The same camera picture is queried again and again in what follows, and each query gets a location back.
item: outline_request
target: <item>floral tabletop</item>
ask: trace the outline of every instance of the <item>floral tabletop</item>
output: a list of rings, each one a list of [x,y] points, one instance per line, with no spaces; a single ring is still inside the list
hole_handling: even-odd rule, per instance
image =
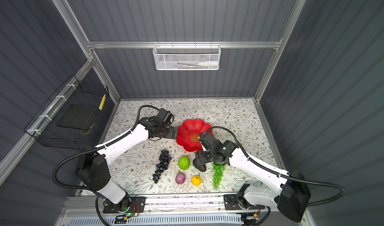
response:
[[[144,104],[169,110],[175,115],[172,126],[180,126],[187,119],[200,118],[212,126],[226,127],[233,131],[248,153],[277,166],[252,99],[121,101],[105,141],[130,129],[136,120],[138,108]],[[156,115],[156,113],[154,109],[143,108],[140,118]],[[221,142],[233,141],[232,136],[224,130],[215,128],[213,133]],[[155,184],[152,181],[152,174],[156,170],[156,164],[159,163],[159,156],[163,149],[169,150],[172,159],[169,168],[161,174],[159,182]],[[194,155],[185,151],[172,139],[162,138],[156,142],[146,140],[119,156],[110,165],[109,171],[112,178],[131,195],[236,192],[245,182],[266,188],[262,182],[242,170],[226,165],[222,181],[218,189],[214,189],[212,165],[207,164],[205,172],[198,171],[192,165]],[[181,170],[178,167],[177,163],[181,156],[187,156],[190,159],[189,169]],[[175,177],[180,171],[186,175],[187,179],[184,184],[178,185]],[[202,179],[199,186],[194,186],[191,182],[195,175],[199,175]],[[84,190],[81,194],[92,195],[88,190]]]

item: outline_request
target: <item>white wire basket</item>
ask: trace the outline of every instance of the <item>white wire basket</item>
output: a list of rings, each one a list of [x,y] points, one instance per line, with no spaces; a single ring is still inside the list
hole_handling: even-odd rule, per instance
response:
[[[219,45],[206,48],[153,47],[157,70],[218,70],[220,55]]]

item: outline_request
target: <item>black wire basket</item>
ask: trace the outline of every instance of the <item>black wire basket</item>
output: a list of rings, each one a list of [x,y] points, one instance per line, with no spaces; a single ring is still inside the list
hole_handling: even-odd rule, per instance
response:
[[[106,85],[76,81],[69,86],[43,115],[36,114],[37,121],[31,120],[24,128],[43,146],[80,149],[86,145],[105,99],[109,97]]]

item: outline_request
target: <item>leaf pattern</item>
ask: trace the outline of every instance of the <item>leaf pattern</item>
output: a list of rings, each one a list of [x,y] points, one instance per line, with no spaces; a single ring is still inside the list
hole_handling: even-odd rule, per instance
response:
[[[276,166],[266,135],[262,128],[252,99],[194,99],[194,100],[149,100],[149,101],[121,101],[109,127],[105,141],[116,137],[130,129],[136,120],[137,110],[143,104],[158,108],[165,108],[175,115],[173,126],[181,125],[186,119],[201,118],[210,125],[224,126],[233,131],[248,153],[264,162]],[[151,108],[143,108],[141,117],[155,115]],[[224,142],[233,141],[232,136],[221,129],[214,129],[216,138]],[[152,181],[152,174],[159,162],[162,149],[170,152],[172,160],[168,170],[160,177],[157,184]],[[217,190],[212,186],[212,165],[207,164],[207,171],[200,172],[192,165],[194,153],[189,153],[175,140],[162,138],[153,142],[146,140],[127,150],[119,156],[109,167],[111,177],[129,194],[158,194],[158,193],[204,193],[204,192],[236,192],[245,183],[256,187],[266,186],[249,176],[240,169],[226,166],[222,181]],[[191,165],[187,170],[181,170],[177,163],[181,156],[187,156]],[[187,179],[178,185],[175,177],[183,172]],[[199,175],[202,183],[194,186],[193,176]],[[84,190],[82,195],[92,195]]]

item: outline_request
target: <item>flower-shaped red bowl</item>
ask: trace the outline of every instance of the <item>flower-shaped red bowl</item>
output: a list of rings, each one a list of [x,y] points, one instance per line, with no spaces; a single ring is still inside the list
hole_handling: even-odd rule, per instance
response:
[[[202,119],[187,119],[179,126],[176,143],[184,147],[188,152],[202,150],[199,134],[206,132],[210,127],[211,125],[205,123]]]

